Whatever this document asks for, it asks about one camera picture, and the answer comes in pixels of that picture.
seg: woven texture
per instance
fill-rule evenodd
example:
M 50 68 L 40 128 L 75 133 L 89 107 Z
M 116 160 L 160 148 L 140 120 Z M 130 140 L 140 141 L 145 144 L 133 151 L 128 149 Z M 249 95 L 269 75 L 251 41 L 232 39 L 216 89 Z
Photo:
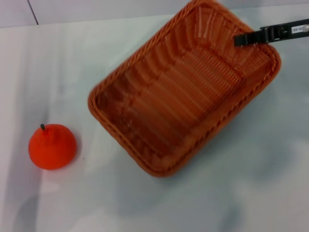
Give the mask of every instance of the woven texture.
M 212 0 L 194 0 L 90 93 L 89 110 L 145 171 L 171 175 L 278 73 L 269 45 Z

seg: white surface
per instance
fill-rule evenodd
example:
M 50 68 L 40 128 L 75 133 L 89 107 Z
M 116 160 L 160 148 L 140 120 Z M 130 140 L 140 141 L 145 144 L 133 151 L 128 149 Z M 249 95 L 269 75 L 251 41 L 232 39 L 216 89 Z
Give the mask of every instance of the white surface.
M 230 9 L 309 0 L 218 0 Z M 189 0 L 31 0 L 40 24 L 175 14 Z
M 0 0 L 0 28 L 35 24 L 27 0 Z
M 253 28 L 309 4 L 234 11 Z M 91 116 L 92 87 L 167 16 L 0 29 L 1 232 L 308 232 L 309 39 L 277 42 L 275 81 L 184 170 L 150 177 Z M 41 123 L 79 139 L 68 167 L 41 171 Z

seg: label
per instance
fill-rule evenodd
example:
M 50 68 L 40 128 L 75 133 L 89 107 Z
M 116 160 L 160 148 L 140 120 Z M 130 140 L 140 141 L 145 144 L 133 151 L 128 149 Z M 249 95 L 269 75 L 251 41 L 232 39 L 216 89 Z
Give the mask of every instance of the label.
M 304 32 L 304 25 L 292 27 L 292 34 Z

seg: wicker basket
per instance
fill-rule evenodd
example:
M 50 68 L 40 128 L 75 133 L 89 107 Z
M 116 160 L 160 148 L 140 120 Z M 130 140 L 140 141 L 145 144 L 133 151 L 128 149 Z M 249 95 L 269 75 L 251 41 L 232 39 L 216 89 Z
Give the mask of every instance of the wicker basket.
M 278 73 L 269 45 L 213 0 L 194 0 L 90 93 L 89 110 L 154 176 L 184 166 Z

